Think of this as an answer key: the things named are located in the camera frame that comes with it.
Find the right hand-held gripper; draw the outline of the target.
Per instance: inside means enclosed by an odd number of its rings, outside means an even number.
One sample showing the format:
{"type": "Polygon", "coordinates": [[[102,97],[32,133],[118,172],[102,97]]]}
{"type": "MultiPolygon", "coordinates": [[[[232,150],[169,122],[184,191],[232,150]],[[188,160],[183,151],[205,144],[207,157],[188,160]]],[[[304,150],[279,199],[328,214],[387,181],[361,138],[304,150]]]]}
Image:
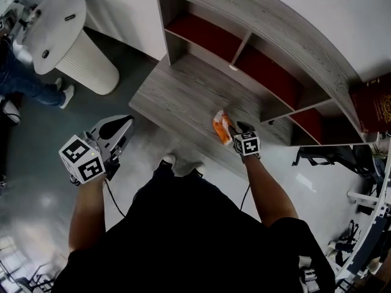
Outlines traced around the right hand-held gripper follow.
{"type": "Polygon", "coordinates": [[[260,138],[255,128],[243,121],[237,121],[236,124],[241,133],[237,132],[232,125],[228,126],[234,150],[240,155],[242,161],[248,156],[255,156],[260,160],[260,138]]]}

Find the orange snack packet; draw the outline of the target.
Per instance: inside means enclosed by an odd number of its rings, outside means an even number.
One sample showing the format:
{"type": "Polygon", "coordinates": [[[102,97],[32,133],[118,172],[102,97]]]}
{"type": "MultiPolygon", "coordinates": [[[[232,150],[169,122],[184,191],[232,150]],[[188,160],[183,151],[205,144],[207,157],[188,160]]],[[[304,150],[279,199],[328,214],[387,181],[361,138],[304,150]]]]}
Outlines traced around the orange snack packet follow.
{"type": "Polygon", "coordinates": [[[220,110],[213,118],[212,125],[216,134],[224,146],[232,144],[233,139],[229,132],[229,127],[233,126],[232,121],[224,110],[220,110]]]}

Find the grey wooden desk shelf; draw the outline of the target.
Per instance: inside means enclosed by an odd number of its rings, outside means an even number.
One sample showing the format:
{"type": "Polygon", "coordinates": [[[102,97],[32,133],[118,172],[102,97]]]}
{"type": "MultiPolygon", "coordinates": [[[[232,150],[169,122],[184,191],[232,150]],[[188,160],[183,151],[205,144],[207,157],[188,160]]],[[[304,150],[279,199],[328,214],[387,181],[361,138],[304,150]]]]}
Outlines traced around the grey wooden desk shelf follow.
{"type": "Polygon", "coordinates": [[[190,0],[248,26],[298,64],[331,96],[363,143],[377,133],[362,132],[349,86],[360,77],[340,51],[312,24],[280,0],[190,0]]]}

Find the person's right forearm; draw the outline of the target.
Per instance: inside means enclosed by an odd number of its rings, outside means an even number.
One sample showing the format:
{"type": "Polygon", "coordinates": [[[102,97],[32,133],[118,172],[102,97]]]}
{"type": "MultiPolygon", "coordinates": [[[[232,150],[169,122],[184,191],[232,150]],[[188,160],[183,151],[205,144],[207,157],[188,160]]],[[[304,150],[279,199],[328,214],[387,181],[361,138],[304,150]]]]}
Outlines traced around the person's right forearm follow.
{"type": "Polygon", "coordinates": [[[271,226],[279,219],[298,219],[287,193],[254,155],[244,156],[249,185],[262,224],[271,226]]]}

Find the person's left forearm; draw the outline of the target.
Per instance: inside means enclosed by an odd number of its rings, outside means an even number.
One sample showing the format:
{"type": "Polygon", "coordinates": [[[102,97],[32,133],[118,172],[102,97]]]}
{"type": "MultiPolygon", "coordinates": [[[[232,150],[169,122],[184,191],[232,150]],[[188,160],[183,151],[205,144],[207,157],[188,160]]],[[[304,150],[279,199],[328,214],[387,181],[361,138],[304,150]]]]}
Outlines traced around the person's left forearm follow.
{"type": "Polygon", "coordinates": [[[105,174],[80,185],[70,223],[68,246],[70,253],[87,250],[106,232],[103,184],[105,174]]]}

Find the grey wood-grain table top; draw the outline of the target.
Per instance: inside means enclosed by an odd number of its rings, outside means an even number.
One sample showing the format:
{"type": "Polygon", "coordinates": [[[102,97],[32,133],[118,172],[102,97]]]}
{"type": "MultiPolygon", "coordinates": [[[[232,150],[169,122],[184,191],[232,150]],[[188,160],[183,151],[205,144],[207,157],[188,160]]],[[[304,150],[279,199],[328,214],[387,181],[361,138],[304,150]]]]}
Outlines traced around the grey wood-grain table top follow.
{"type": "Polygon", "coordinates": [[[129,102],[132,109],[194,146],[212,161],[245,178],[246,169],[232,146],[225,146],[213,128],[223,110],[233,123],[254,126],[262,141],[290,145],[285,121],[260,122],[261,99],[219,70],[191,54],[173,65],[164,57],[129,102]]]}

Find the long white office desk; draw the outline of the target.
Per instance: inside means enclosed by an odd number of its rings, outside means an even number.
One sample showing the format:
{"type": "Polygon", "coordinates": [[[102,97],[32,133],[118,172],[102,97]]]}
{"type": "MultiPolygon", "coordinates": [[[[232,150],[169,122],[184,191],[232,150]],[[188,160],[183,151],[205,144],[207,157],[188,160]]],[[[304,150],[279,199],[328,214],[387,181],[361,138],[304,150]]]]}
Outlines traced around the long white office desk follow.
{"type": "Polygon", "coordinates": [[[391,194],[389,194],[390,200],[387,200],[387,189],[389,188],[389,183],[391,182],[391,150],[389,150],[389,155],[387,156],[384,173],[385,178],[379,197],[372,197],[350,191],[347,192],[347,196],[353,198],[356,201],[374,202],[375,208],[371,213],[368,227],[366,229],[362,229],[362,234],[354,246],[350,257],[346,260],[342,267],[336,267],[336,281],[348,278],[350,275],[357,274],[357,272],[363,266],[364,262],[368,259],[368,255],[371,252],[371,249],[369,248],[370,244],[375,245],[375,237],[379,237],[381,234],[380,227],[383,223],[385,223],[385,218],[382,216],[382,211],[386,210],[386,203],[389,201],[391,202],[391,194]]]}

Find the person's left white shoe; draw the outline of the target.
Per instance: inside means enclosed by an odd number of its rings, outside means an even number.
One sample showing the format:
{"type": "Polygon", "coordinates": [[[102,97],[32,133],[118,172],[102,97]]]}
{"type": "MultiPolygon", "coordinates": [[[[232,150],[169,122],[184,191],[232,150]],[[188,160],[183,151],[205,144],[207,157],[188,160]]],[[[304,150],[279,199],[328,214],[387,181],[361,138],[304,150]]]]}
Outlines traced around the person's left white shoe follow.
{"type": "Polygon", "coordinates": [[[160,161],[159,166],[169,166],[170,168],[173,168],[176,164],[177,158],[174,154],[169,153],[166,154],[160,161]]]}

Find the person's white shoe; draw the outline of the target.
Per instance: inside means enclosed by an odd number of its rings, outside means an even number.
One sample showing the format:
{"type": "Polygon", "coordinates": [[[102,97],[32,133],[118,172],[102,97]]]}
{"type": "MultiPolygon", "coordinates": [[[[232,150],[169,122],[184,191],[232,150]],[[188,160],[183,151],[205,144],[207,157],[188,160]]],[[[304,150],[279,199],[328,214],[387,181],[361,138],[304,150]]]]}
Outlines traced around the person's white shoe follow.
{"type": "Polygon", "coordinates": [[[173,168],[176,164],[177,158],[174,154],[169,153],[166,154],[160,161],[159,166],[169,166],[170,168],[173,168]]]}
{"type": "Polygon", "coordinates": [[[206,167],[202,161],[185,162],[184,166],[180,169],[180,171],[183,176],[203,178],[206,173],[206,167]]]}

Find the person's right white shoe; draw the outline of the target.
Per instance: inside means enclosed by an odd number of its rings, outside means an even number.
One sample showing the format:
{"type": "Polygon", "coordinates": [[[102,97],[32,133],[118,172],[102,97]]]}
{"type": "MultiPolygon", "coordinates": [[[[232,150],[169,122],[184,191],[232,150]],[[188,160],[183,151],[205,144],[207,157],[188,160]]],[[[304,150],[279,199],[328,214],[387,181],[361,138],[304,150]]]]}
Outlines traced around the person's right white shoe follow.
{"type": "Polygon", "coordinates": [[[184,166],[180,169],[180,171],[183,176],[203,178],[206,173],[206,167],[202,161],[185,162],[184,166]]]}

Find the black mesh office chair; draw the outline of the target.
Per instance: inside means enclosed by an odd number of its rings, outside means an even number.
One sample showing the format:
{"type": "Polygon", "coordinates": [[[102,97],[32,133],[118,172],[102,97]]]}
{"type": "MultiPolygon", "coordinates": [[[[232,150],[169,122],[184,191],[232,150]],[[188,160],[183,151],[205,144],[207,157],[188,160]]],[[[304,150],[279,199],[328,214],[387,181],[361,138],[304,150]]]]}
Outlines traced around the black mesh office chair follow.
{"type": "Polygon", "coordinates": [[[300,159],[307,159],[313,167],[339,163],[363,178],[369,178],[375,172],[371,149],[368,145],[302,146],[292,166],[297,166],[300,159]]]}

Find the person's black clothed body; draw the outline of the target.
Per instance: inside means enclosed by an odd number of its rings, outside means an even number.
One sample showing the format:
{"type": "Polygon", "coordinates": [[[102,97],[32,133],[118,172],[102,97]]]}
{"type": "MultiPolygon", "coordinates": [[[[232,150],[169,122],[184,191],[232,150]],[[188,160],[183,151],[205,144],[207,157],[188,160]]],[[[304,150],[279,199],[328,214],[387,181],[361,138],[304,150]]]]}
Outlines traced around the person's black clothed body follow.
{"type": "Polygon", "coordinates": [[[157,176],[92,247],[70,253],[53,293],[334,293],[308,224],[265,226],[200,178],[157,176]]]}

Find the dark red hardcover book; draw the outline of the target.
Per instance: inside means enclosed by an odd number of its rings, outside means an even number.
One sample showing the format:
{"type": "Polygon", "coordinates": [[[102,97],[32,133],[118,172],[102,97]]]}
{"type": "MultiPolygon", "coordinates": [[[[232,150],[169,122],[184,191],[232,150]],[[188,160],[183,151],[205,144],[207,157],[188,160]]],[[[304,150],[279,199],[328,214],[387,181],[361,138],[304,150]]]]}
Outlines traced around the dark red hardcover book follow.
{"type": "Polygon", "coordinates": [[[363,132],[391,131],[391,73],[354,84],[349,94],[363,132]]]}

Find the white cylindrical air purifier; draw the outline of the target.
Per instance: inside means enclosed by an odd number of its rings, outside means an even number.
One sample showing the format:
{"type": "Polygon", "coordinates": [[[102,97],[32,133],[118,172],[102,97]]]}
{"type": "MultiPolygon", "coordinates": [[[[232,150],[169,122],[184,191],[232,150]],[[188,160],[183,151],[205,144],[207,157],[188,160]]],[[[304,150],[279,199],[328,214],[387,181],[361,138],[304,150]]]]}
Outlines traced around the white cylindrical air purifier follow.
{"type": "Polygon", "coordinates": [[[86,0],[43,0],[17,40],[31,55],[37,74],[56,68],[96,94],[108,95],[119,83],[119,71],[84,32],[86,15],[86,0]],[[76,17],[64,21],[71,14],[76,17]],[[49,55],[43,59],[46,49],[49,55]]]}

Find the black swivel chair base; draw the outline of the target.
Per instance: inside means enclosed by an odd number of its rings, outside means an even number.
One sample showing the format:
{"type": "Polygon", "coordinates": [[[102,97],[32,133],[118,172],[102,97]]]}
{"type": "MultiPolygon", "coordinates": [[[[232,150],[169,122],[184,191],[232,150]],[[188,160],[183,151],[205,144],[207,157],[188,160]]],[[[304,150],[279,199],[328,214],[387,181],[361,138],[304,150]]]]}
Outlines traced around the black swivel chair base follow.
{"type": "Polygon", "coordinates": [[[347,229],[337,239],[341,243],[355,245],[360,236],[359,224],[354,220],[350,220],[347,229]]]}

